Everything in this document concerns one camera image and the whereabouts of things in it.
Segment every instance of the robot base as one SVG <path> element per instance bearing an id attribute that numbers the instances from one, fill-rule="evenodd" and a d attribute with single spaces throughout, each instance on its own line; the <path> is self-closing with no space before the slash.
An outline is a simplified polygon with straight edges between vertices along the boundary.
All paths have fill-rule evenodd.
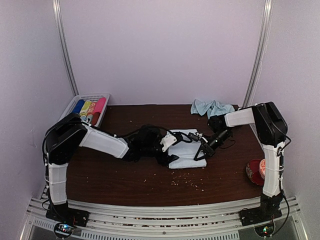
<path id="1" fill-rule="evenodd" d="M 271 216 L 261 217 L 260 207 L 241 210 L 239 212 L 239 215 L 240 215 L 240 220 L 243 227 L 272 220 Z M 276 219 L 276 218 L 280 218 L 281 216 L 282 216 L 281 210 L 277 210 L 274 212 L 273 218 Z"/>
<path id="2" fill-rule="evenodd" d="M 45 217 L 47 219 L 52 219 L 58 222 L 64 222 L 68 224 L 69 226 L 79 226 L 79 227 L 86 227 L 88 218 L 89 218 L 89 212 L 88 211 L 83 211 L 83 210 L 78 210 L 74 208 L 68 208 L 68 215 L 70 216 L 67 220 L 61 219 L 61 217 L 51 209 L 49 209 Z"/>

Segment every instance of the lavender wall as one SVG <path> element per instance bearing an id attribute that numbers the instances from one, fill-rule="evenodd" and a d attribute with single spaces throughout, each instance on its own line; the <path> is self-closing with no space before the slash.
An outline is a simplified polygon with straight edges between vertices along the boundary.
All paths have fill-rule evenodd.
<path id="1" fill-rule="evenodd" d="M 274 101 L 288 123 L 284 186 L 297 196 L 311 239 L 320 222 L 320 1 L 277 0 L 253 102 Z"/>
<path id="2" fill-rule="evenodd" d="M 41 143 L 72 97 L 51 0 L 0 0 L 0 239 L 44 186 Z"/>
<path id="3" fill-rule="evenodd" d="M 242 104 L 264 0 L 64 0 L 81 93 L 111 104 Z"/>

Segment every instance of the plastic basket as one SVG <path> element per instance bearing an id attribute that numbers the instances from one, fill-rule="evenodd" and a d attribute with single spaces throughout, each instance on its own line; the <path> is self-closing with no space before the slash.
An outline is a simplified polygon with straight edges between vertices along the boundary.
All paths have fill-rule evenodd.
<path id="1" fill-rule="evenodd" d="M 106 101 L 105 101 L 105 104 L 103 106 L 103 109 L 102 109 L 102 112 L 99 116 L 99 119 L 96 123 L 96 127 L 100 127 L 101 123 L 102 123 L 102 120 L 104 119 L 104 116 L 106 114 L 106 110 L 107 110 L 107 103 L 108 103 L 108 100 L 110 98 L 110 94 L 109 93 L 95 93 L 95 94 L 86 94 L 86 95 L 77 95 L 75 96 L 71 101 L 70 103 L 68 104 L 68 106 L 66 107 L 66 109 L 64 110 L 64 112 L 62 113 L 59 121 L 61 119 L 63 119 L 65 116 L 67 116 L 68 114 L 70 114 L 72 112 L 72 110 L 75 108 L 77 102 L 79 100 L 89 100 L 89 101 L 92 101 L 92 102 L 97 102 L 100 98 L 103 98 L 105 97 L 106 98 Z"/>

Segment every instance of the metal frame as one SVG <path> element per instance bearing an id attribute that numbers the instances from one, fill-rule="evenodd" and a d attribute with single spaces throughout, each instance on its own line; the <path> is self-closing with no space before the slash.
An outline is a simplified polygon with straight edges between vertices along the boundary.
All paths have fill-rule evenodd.
<path id="1" fill-rule="evenodd" d="M 60 0 L 52 0 L 52 3 L 53 3 L 54 18 L 56 21 L 56 26 L 58 28 L 60 44 L 61 44 L 62 53 L 63 53 L 63 61 L 65 64 L 65 68 L 68 75 L 68 80 L 70 82 L 72 93 L 74 96 L 76 96 L 76 95 L 79 95 L 79 90 L 78 90 L 75 76 L 72 70 L 69 52 L 67 48 L 64 25 L 63 25 L 61 9 L 60 9 Z"/>
<path id="2" fill-rule="evenodd" d="M 27 209 L 28 219 L 22 240 L 27 240 L 31 230 L 30 225 L 51 229 L 55 224 L 53 220 L 46 218 L 46 210 L 42 203 L 48 199 L 47 189 L 43 191 L 40 199 L 32 198 Z M 307 240 L 304 236 L 303 222 L 300 221 L 300 207 L 295 197 L 288 199 L 290 215 L 299 220 L 297 231 L 301 240 Z M 243 227 L 238 212 L 244 208 L 255 208 L 260 205 L 260 198 L 252 198 L 231 202 L 222 202 L 205 205 L 171 206 L 171 207 L 131 207 L 107 204 L 95 204 L 80 201 L 68 201 L 69 206 L 90 212 L 86 227 L 79 227 L 78 236 L 85 237 L 93 234 L 99 239 L 102 236 L 115 237 L 118 239 L 136 240 L 202 240 L 208 236 L 225 235 L 234 231 L 252 228 L 253 225 Z M 284 219 L 287 216 L 287 205 L 283 201 L 280 204 Z"/>
<path id="3" fill-rule="evenodd" d="M 52 0 L 52 3 L 53 3 L 54 17 L 56 21 L 56 26 L 58 28 L 60 44 L 61 44 L 62 53 L 63 53 L 63 60 L 64 60 L 65 68 L 67 71 L 67 75 L 68 75 L 68 80 L 70 82 L 72 93 L 74 96 L 76 96 L 76 95 L 79 95 L 79 90 L 78 90 L 75 76 L 72 70 L 70 56 L 67 48 L 67 42 L 66 42 L 61 8 L 60 8 L 60 0 Z M 271 22 L 272 6 L 273 6 L 273 0 L 265 0 L 258 47 L 255 55 L 255 60 L 253 64 L 250 81 L 249 81 L 248 88 L 242 104 L 243 108 L 246 108 L 249 105 L 251 105 L 252 98 L 256 89 L 256 84 L 261 72 L 261 65 L 262 65 L 261 61 L 262 61 L 263 54 L 266 50 L 266 45 L 267 45 L 266 42 L 268 39 L 270 22 Z"/>
<path id="4" fill-rule="evenodd" d="M 272 6 L 273 6 L 273 0 L 265 0 L 258 48 L 255 55 L 255 60 L 253 64 L 249 85 L 248 85 L 245 98 L 242 104 L 243 108 L 246 108 L 252 104 L 252 100 L 256 90 L 257 81 L 262 68 L 263 54 L 267 47 L 267 40 L 269 36 L 270 22 L 271 22 Z"/>

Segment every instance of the brown tabletop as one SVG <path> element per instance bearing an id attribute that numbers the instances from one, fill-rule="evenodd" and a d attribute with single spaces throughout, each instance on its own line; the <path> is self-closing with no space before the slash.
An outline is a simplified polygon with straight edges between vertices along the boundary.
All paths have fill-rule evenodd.
<path id="1" fill-rule="evenodd" d="M 212 135 L 207 116 L 191 115 L 190 107 L 111 106 L 101 128 L 121 135 L 153 124 Z M 169 169 L 154 158 L 127 162 L 79 147 L 67 170 L 68 199 L 121 206 L 186 206 L 258 197 L 262 188 L 250 182 L 245 167 L 251 159 L 262 159 L 263 151 L 249 126 L 232 131 L 235 144 L 217 149 L 205 168 Z M 227 140 L 223 147 L 231 143 Z"/>

